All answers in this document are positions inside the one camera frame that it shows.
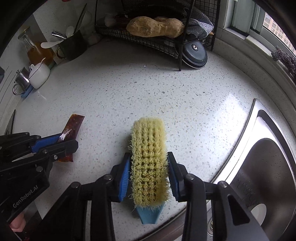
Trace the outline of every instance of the window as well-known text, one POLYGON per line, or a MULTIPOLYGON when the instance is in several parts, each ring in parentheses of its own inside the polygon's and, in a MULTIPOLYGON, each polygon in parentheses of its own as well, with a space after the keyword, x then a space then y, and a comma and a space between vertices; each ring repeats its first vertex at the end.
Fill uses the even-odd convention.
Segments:
POLYGON ((296 55, 280 26, 252 0, 235 2, 231 27, 246 33, 246 36, 251 35, 269 50, 279 46, 284 52, 296 55))

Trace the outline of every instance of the white ceramic pot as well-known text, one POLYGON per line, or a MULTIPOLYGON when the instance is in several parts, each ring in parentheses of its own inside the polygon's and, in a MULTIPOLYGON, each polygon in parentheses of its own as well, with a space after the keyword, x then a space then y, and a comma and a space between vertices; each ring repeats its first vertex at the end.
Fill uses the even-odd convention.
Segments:
POLYGON ((35 66, 33 64, 30 65, 31 72, 29 75, 29 82, 35 89, 38 89, 43 85, 50 74, 50 69, 43 63, 43 60, 45 60, 45 58, 35 66))

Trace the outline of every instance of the black mug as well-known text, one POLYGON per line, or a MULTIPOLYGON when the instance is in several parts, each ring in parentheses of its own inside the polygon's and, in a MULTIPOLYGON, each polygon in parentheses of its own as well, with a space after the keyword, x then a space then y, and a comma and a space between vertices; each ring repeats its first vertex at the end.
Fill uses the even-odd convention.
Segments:
POLYGON ((65 39, 63 42, 58 44, 58 48, 56 50, 56 56, 60 59, 68 59, 73 60, 78 56, 82 55, 86 48, 86 42, 84 41, 80 30, 74 33, 69 38, 65 39), (61 57, 58 54, 58 50, 61 49, 64 57, 61 57))

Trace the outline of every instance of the bottle of brown liquid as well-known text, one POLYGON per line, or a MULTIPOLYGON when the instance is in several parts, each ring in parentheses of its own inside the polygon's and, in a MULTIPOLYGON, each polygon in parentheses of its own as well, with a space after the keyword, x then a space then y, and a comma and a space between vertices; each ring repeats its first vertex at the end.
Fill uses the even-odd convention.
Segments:
POLYGON ((25 48, 27 50, 27 55, 29 57, 31 64, 38 64, 45 58, 44 62, 47 66, 49 66, 53 62, 53 54, 51 48, 43 49, 41 48, 39 42, 32 40, 32 34, 30 31, 30 27, 26 28, 18 37, 19 40, 22 40, 25 44, 25 48))

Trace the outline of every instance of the mug handle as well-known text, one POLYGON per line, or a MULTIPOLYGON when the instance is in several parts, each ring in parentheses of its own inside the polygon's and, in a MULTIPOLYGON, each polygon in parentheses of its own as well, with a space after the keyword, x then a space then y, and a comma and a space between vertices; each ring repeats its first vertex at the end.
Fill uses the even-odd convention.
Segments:
POLYGON ((25 93, 25 91, 24 91, 24 92, 21 92, 21 93, 16 93, 16 92, 15 92, 15 87, 16 87, 18 84, 19 84, 19 83, 16 83, 16 84, 13 86, 13 88, 12 88, 12 92, 13 92, 14 95, 20 95, 20 94, 24 94, 24 93, 25 93))
POLYGON ((57 47, 56 49, 56 56, 59 58, 59 59, 65 59, 66 57, 62 57, 60 56, 57 52, 59 51, 60 47, 57 47))

